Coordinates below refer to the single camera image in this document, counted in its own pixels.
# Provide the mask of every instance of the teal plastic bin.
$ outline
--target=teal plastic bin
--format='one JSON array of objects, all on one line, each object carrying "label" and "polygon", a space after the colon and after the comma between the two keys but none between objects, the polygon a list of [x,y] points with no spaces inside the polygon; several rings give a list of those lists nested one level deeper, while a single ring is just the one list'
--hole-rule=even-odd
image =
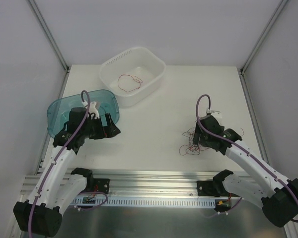
[{"label": "teal plastic bin", "polygon": [[[113,122],[116,124],[119,120],[119,107],[115,95],[108,90],[96,90],[89,92],[90,101],[100,102],[99,115],[103,126],[107,125],[105,113],[110,113]],[[48,133],[54,136],[61,131],[69,120],[69,113],[72,108],[84,107],[81,103],[80,94],[61,98],[54,101],[47,110],[48,116]]]}]

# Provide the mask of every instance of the white tabletop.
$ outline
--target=white tabletop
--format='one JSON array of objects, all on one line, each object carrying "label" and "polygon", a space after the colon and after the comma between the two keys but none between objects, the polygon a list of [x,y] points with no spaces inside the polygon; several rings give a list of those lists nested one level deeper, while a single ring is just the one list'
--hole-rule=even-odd
[{"label": "white tabletop", "polygon": [[[99,65],[73,65],[63,97],[82,90],[104,89],[98,78]],[[161,87],[138,104],[120,108],[117,123],[121,134],[114,138],[86,140],[71,168],[217,172],[242,171],[235,162],[212,149],[200,155],[179,154],[188,143],[183,132],[195,126],[198,97],[209,94],[212,109],[221,111],[223,125],[243,134],[243,140],[260,155],[244,92],[236,67],[167,66]],[[207,101],[201,101],[205,115]],[[53,139],[45,158],[49,158]]]}]

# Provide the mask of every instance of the purple cable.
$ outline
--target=purple cable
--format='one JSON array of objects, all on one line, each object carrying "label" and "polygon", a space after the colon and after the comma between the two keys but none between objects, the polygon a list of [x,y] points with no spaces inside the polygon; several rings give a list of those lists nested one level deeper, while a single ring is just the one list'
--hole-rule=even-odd
[{"label": "purple cable", "polygon": [[[89,94],[87,91],[83,90],[80,94],[81,96],[81,99],[82,101],[84,102],[84,93],[86,94],[87,96],[87,109],[86,109],[86,113],[83,117],[83,119],[81,120],[80,124],[78,125],[77,129],[74,131],[74,133],[70,136],[70,138],[67,140],[67,142],[63,145],[63,147],[60,149],[60,151],[57,153],[57,155],[55,156],[54,158],[54,161],[56,162],[57,159],[59,158],[60,154],[65,150],[65,148],[67,147],[67,145],[71,142],[71,140],[73,140],[74,136],[76,136],[76,134],[78,133],[78,131],[80,130],[80,128],[83,126],[87,116],[88,116],[88,112],[89,112],[89,107],[90,107],[90,98],[89,98]],[[54,164],[51,164],[50,167],[48,168],[46,174],[44,175],[43,179],[42,179],[42,182],[39,186],[39,189],[38,189],[38,194],[40,194],[40,192],[42,191],[42,188],[44,186],[44,183],[47,179],[47,177],[49,176],[51,170],[52,170],[52,167],[54,166]],[[34,208],[35,208],[35,205],[38,201],[39,197],[36,196],[34,201],[33,201],[33,204],[32,204],[32,207],[31,207],[31,211],[30,211],[30,215],[29,215],[29,221],[28,221],[28,233],[29,233],[29,237],[32,238],[32,218],[33,218],[33,213],[34,213]]]},{"label": "purple cable", "polygon": [[[198,99],[198,101],[197,101],[197,104],[196,104],[196,107],[195,107],[195,115],[196,115],[197,123],[198,123],[200,129],[202,129],[202,130],[205,131],[207,134],[210,134],[210,135],[212,135],[212,136],[214,136],[214,137],[216,137],[216,138],[218,138],[218,139],[221,139],[221,140],[224,140],[224,141],[229,142],[230,144],[232,144],[232,145],[236,146],[237,148],[239,148],[241,151],[245,152],[246,154],[249,154],[249,153],[248,153],[248,150],[246,150],[245,148],[243,148],[243,147],[240,146],[239,144],[237,144],[237,143],[235,143],[234,141],[231,141],[231,140],[229,140],[229,139],[227,139],[227,138],[225,138],[225,137],[222,137],[222,136],[220,136],[220,135],[216,135],[216,134],[214,134],[214,133],[208,131],[208,130],[201,124],[200,119],[199,119],[199,103],[200,103],[200,100],[201,100],[203,97],[207,97],[207,98],[209,99],[209,109],[211,109],[211,98],[210,98],[210,96],[207,95],[207,94],[204,94],[204,95],[202,95],[201,97],[199,97],[199,99]],[[249,154],[249,156],[250,156],[253,160],[255,160],[255,162],[258,163],[259,166],[262,167],[262,168],[263,168],[269,175],[271,175],[276,181],[278,181],[282,186],[284,186],[284,187],[287,189],[287,191],[288,191],[288,192],[290,193],[290,195],[293,197],[293,199],[294,199],[296,205],[298,206],[298,199],[297,199],[297,197],[295,196],[295,194],[293,193],[293,191],[288,187],[288,185],[286,185],[282,180],[280,180],[279,178],[277,178],[277,176],[276,176],[273,172],[271,172],[268,168],[266,168],[266,167],[259,161],[259,159],[257,159],[254,155]]]},{"label": "purple cable", "polygon": [[105,198],[105,201],[103,201],[103,202],[101,202],[100,204],[95,205],[95,206],[93,206],[93,207],[91,207],[91,208],[80,208],[81,211],[86,212],[86,211],[92,211],[92,210],[95,210],[96,208],[100,207],[101,205],[105,204],[105,203],[108,201],[108,196],[107,196],[107,194],[104,193],[104,192],[81,192],[80,195],[81,195],[81,194],[91,194],[91,193],[92,193],[92,194],[100,194],[100,195],[104,195],[104,196],[106,197],[106,198]]},{"label": "purple cable", "polygon": [[[234,206],[232,206],[227,212],[230,212],[231,210],[233,210],[233,209],[235,209],[235,207],[237,207],[238,206],[238,204],[242,201],[242,197],[237,201],[237,203],[235,203],[234,204]],[[213,214],[213,215],[211,215],[211,216],[205,216],[205,215],[203,215],[203,214],[201,214],[203,217],[205,217],[205,218],[213,218],[213,217],[216,217],[216,216],[218,216],[218,215],[221,215],[221,214],[226,214],[226,212],[220,212],[220,213],[215,213],[215,214]]]}]

